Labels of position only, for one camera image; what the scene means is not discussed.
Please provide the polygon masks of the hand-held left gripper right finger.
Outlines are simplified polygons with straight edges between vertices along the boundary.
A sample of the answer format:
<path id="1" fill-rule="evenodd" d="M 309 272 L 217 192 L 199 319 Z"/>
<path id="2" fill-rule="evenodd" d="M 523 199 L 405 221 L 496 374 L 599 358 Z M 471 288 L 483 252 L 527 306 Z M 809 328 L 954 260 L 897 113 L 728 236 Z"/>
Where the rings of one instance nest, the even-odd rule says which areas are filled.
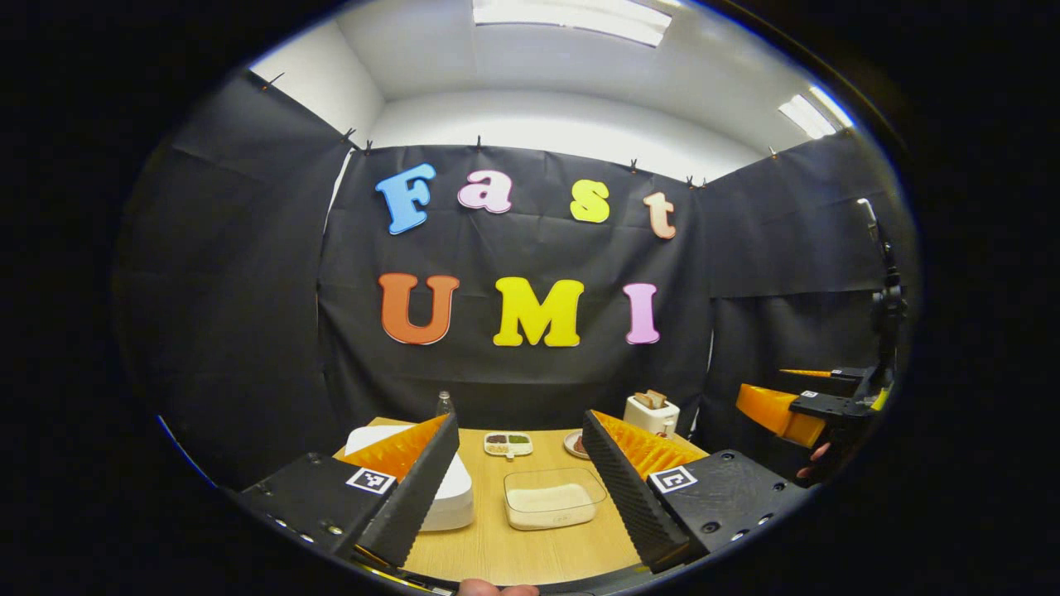
<path id="1" fill-rule="evenodd" d="M 582 444 L 653 573 L 730 550 L 809 498 L 737 450 L 703 455 L 604 411 L 585 411 Z"/>

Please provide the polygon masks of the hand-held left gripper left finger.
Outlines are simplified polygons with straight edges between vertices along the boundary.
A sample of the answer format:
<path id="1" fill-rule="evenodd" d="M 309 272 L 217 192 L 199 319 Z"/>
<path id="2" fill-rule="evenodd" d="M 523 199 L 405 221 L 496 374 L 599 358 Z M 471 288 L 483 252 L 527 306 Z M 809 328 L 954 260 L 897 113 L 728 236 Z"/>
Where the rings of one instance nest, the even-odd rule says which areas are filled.
<path id="1" fill-rule="evenodd" d="M 450 411 L 349 455 L 302 455 L 236 502 L 323 557 L 393 572 L 412 551 L 459 445 Z"/>

